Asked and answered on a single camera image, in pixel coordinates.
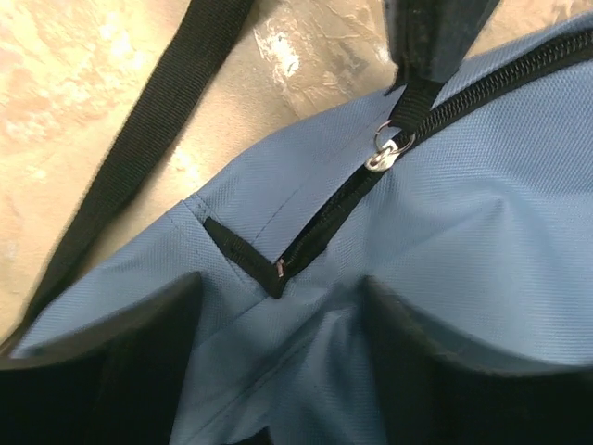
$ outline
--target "zipper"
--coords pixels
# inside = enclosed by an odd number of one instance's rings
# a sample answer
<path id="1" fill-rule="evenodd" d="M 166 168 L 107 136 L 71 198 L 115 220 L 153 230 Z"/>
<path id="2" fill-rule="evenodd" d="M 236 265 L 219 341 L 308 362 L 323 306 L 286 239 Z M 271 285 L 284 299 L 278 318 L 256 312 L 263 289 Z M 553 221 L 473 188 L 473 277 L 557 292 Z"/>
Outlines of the zipper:
<path id="1" fill-rule="evenodd" d="M 222 252 L 255 278 L 275 298 L 286 282 L 302 272 L 322 252 L 352 210 L 395 162 L 429 137 L 493 100 L 558 70 L 593 58 L 593 30 L 555 37 L 472 83 L 433 108 L 413 132 L 399 132 L 359 167 L 307 223 L 274 263 L 245 240 L 213 220 L 205 227 Z"/>

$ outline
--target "shoulder strap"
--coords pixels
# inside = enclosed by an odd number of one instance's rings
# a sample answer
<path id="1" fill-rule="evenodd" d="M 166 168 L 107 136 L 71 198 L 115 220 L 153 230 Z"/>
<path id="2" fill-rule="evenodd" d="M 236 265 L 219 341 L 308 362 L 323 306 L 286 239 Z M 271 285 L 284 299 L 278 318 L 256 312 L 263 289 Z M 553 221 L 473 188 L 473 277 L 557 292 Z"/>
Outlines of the shoulder strap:
<path id="1" fill-rule="evenodd" d="M 191 0 L 0 354 L 8 354 L 45 306 L 73 283 L 97 238 L 135 198 L 231 52 L 253 3 Z"/>

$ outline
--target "beige marble floor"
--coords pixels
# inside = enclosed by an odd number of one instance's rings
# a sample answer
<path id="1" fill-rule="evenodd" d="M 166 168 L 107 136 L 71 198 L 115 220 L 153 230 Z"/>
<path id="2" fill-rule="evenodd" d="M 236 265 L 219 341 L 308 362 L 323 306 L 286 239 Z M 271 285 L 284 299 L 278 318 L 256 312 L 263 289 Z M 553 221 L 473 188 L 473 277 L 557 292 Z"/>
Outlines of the beige marble floor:
<path id="1" fill-rule="evenodd" d="M 188 0 L 0 1 L 0 336 Z M 593 0 L 503 0 L 472 53 Z M 184 136 L 100 261 L 262 136 L 389 84 L 380 0 L 262 0 Z"/>

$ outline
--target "black webbing strap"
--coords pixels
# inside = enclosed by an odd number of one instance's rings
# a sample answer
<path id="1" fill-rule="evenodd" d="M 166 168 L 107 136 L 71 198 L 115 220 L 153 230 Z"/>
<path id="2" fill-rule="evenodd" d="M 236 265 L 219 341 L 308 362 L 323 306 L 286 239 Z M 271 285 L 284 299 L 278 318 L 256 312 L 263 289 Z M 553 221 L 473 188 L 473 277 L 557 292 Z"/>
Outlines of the black webbing strap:
<path id="1" fill-rule="evenodd" d="M 43 308 L 72 284 L 97 238 L 137 195 L 227 58 L 253 3 L 191 0 L 0 354 L 9 353 Z"/>
<path id="2" fill-rule="evenodd" d="M 413 134 L 428 116 L 443 86 L 443 83 L 411 75 L 401 98 L 389 114 L 389 126 Z"/>

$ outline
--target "metal zipper slider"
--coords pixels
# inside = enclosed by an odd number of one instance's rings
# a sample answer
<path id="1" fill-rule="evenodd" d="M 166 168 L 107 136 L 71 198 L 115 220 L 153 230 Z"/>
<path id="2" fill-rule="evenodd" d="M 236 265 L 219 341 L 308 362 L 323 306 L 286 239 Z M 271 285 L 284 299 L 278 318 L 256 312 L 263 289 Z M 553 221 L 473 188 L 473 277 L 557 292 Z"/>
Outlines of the metal zipper slider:
<path id="1" fill-rule="evenodd" d="M 416 133 L 410 136 L 410 139 L 405 146 L 399 147 L 393 139 L 388 139 L 382 146 L 379 146 L 378 138 L 381 130 L 388 126 L 391 121 L 387 121 L 381 125 L 374 134 L 374 144 L 377 147 L 377 153 L 372 155 L 364 163 L 364 166 L 369 172 L 385 172 L 393 167 L 399 155 L 407 151 L 416 141 Z"/>
<path id="2" fill-rule="evenodd" d="M 278 272 L 278 278 L 284 276 L 284 260 L 282 258 L 276 262 L 276 271 Z"/>

